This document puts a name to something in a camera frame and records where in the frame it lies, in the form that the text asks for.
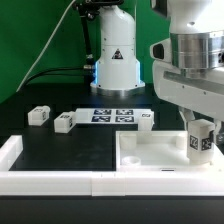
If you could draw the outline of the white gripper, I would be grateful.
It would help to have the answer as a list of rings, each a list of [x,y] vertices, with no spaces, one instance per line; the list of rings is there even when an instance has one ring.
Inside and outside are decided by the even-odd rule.
[[[195,119],[193,111],[212,117],[214,143],[224,144],[224,67],[206,71],[206,77],[200,79],[186,78],[168,63],[163,64],[163,69],[160,97],[182,106],[179,113],[184,129],[188,130],[188,123]]]

